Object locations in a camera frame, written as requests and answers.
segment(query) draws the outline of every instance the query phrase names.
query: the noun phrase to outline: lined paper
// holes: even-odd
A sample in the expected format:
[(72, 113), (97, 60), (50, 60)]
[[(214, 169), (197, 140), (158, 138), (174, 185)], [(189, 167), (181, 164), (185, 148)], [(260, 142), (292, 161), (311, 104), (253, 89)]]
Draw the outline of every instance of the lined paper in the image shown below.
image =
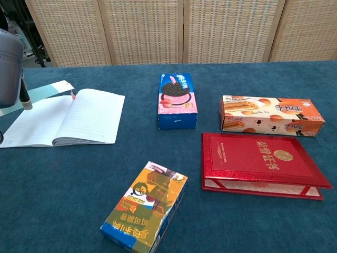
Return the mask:
[(42, 99), (23, 111), (4, 134), (0, 148), (52, 145), (70, 106), (71, 96)]
[(115, 143), (124, 99), (125, 96), (110, 92), (80, 90), (55, 138)]

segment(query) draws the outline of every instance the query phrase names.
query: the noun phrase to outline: blue tablecloth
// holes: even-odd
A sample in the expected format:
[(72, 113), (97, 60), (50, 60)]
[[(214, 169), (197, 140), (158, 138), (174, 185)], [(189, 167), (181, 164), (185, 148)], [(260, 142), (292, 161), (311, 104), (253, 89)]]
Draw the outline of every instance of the blue tablecloth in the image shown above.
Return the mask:
[[(161, 73), (189, 72), (197, 128), (159, 130)], [(201, 133), (220, 132), (222, 94), (309, 98), (326, 120), (299, 138), (337, 186), (337, 62), (26, 69), (29, 89), (67, 80), (126, 96), (114, 145), (0, 150), (0, 252), (125, 252), (100, 226), (148, 161), (189, 176), (158, 252), (337, 252), (337, 192), (324, 201), (201, 189)], [(0, 118), (4, 132), (20, 111)]]

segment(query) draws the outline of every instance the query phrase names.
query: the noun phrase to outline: blue box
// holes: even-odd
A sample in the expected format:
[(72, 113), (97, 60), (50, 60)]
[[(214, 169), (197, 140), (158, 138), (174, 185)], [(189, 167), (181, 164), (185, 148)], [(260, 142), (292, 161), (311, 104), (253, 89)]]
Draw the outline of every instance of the blue box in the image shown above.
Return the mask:
[(158, 95), (159, 128), (196, 128), (197, 114), (191, 75), (162, 74)]

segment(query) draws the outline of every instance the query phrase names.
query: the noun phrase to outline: woven panel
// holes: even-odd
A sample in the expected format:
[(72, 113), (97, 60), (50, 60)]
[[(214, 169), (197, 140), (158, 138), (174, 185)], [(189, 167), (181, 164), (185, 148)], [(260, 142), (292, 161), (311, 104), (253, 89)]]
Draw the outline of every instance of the woven panel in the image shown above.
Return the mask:
[(261, 62), (283, 5), (278, 0), (186, 1), (184, 62)]
[(329, 60), (337, 48), (337, 1), (289, 1), (271, 61)]
[(56, 66), (110, 65), (97, 0), (27, 0)]
[(113, 64), (182, 62), (182, 0), (100, 0)]

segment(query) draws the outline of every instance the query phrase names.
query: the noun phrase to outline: red certificate folder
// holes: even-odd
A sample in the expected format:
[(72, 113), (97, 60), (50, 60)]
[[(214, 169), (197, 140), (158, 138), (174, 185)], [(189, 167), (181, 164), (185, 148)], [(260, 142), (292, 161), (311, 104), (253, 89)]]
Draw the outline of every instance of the red certificate folder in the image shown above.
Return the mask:
[(202, 188), (323, 200), (332, 188), (295, 137), (202, 134)]

